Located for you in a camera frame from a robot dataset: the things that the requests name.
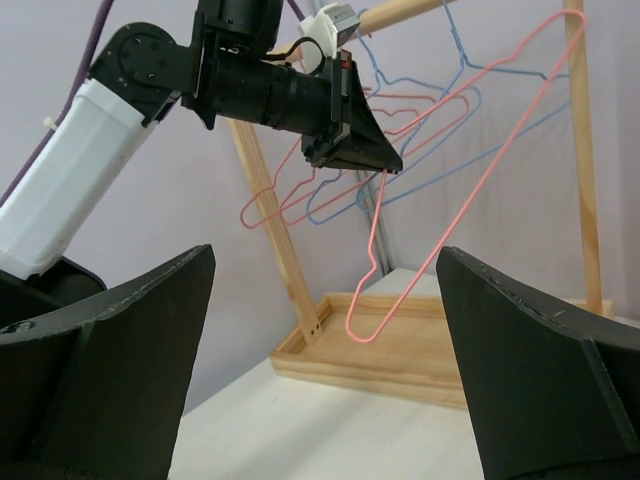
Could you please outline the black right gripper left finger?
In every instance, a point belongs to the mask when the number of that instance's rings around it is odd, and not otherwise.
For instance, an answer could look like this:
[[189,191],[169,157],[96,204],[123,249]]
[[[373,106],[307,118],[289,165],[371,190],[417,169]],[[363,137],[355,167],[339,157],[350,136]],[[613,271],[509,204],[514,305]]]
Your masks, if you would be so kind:
[[167,478],[215,268],[206,244],[113,288],[3,274],[2,477]]

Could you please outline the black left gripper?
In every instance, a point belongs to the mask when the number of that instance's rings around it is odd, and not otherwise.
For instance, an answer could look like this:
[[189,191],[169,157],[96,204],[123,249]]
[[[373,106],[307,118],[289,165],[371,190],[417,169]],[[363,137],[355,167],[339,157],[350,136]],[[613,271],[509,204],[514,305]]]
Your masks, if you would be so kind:
[[320,77],[330,84],[329,123],[302,137],[305,160],[314,168],[400,173],[403,160],[369,108],[352,53],[341,49]]

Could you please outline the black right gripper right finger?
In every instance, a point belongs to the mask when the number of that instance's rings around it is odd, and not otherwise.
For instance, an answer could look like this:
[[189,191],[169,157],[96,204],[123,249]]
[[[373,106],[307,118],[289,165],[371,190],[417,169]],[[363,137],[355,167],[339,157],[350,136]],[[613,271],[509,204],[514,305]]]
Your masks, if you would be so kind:
[[637,478],[638,328],[455,247],[436,272],[484,476]]

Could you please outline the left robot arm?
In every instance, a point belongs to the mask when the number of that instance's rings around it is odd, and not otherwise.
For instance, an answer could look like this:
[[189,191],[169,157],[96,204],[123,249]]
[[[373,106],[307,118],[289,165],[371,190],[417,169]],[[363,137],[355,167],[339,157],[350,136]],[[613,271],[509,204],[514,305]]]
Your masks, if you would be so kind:
[[301,25],[302,70],[275,53],[279,1],[201,1],[189,45],[159,26],[89,44],[60,116],[1,198],[1,322],[27,320],[104,289],[64,256],[128,160],[181,105],[207,128],[226,117],[296,133],[315,168],[399,173],[345,49],[359,19],[331,4]]

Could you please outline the wooden clothes rack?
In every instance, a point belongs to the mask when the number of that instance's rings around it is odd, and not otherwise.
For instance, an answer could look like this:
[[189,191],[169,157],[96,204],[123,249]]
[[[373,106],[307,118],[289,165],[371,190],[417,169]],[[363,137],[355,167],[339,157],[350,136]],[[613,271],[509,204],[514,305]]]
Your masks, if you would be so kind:
[[[576,301],[583,310],[610,317],[603,300],[600,275],[598,216],[591,133],[586,55],[587,17],[581,1],[566,1],[565,15],[575,160],[587,298]],[[269,188],[268,169],[252,125],[233,120],[231,133],[255,195],[258,210],[278,264],[281,278],[298,318],[298,325],[272,352],[275,372],[284,377],[366,390],[400,398],[463,408],[465,397],[446,329],[441,300],[436,296],[365,294],[358,299],[358,319],[370,327],[396,317],[389,332],[370,343],[349,342],[340,321],[347,319],[350,297],[329,293],[314,304],[278,198]]]

